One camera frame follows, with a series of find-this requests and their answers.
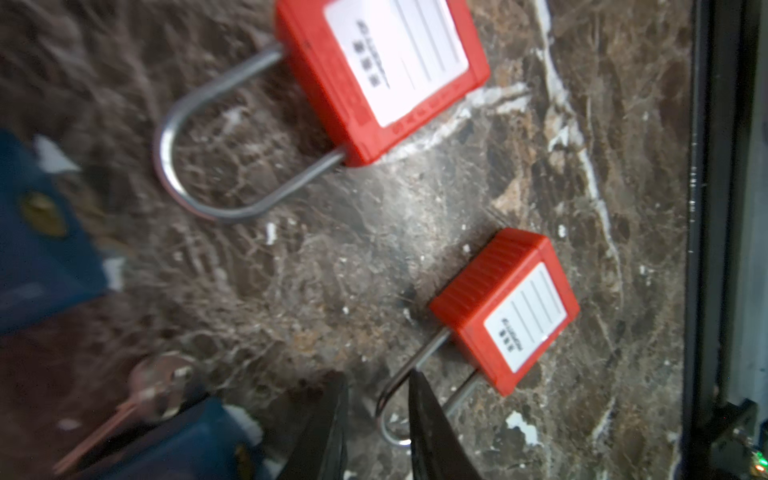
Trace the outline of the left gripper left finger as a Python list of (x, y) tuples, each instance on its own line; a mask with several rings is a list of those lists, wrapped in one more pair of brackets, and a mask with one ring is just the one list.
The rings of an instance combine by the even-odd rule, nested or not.
[(347, 377), (341, 372), (332, 372), (317, 408), (281, 471), (282, 479), (344, 478), (348, 410)]

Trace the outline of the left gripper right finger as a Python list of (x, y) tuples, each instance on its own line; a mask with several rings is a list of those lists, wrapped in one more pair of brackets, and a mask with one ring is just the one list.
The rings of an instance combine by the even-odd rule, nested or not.
[(425, 375), (411, 370), (408, 408), (415, 480), (481, 480), (461, 446)]

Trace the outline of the blue padlock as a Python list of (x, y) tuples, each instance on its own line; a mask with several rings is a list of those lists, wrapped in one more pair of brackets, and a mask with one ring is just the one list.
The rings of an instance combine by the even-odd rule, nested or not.
[(263, 430), (246, 410), (209, 396), (153, 427), (139, 426), (82, 457), (74, 479), (271, 479)]
[(51, 175), (1, 132), (1, 332), (103, 295), (102, 258)]

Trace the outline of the red padlock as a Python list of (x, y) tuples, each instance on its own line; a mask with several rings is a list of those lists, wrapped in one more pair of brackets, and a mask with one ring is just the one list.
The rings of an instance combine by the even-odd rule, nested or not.
[(455, 341), (475, 368), (443, 406), (452, 415), (481, 381), (503, 397), (512, 394), (580, 313), (551, 240), (514, 228), (500, 230), (429, 309), (440, 329), (393, 376), (376, 404), (379, 433), (395, 447), (411, 440), (389, 428), (387, 406), (408, 374), (446, 342)]
[[(490, 75), (463, 1), (279, 1), (275, 7), (275, 41), (178, 100), (155, 131), (160, 182), (200, 218), (242, 223), (338, 165), (369, 166)], [(175, 170), (178, 134), (193, 113), (280, 62), (290, 66), (333, 149), (252, 204), (201, 203)]]

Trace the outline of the small silver key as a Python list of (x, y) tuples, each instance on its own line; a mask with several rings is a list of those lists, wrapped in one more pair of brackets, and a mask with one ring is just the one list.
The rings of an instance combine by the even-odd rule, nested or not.
[(179, 352), (149, 356), (128, 377), (128, 397), (115, 413), (53, 466), (53, 474), (72, 471), (95, 447), (133, 427), (154, 426), (177, 415), (188, 390), (199, 380), (196, 361)]

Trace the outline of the black front mounting rail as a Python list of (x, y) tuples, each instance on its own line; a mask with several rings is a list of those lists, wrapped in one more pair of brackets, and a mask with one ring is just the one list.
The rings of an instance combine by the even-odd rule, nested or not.
[(767, 5), (693, 9), (684, 479), (767, 475)]

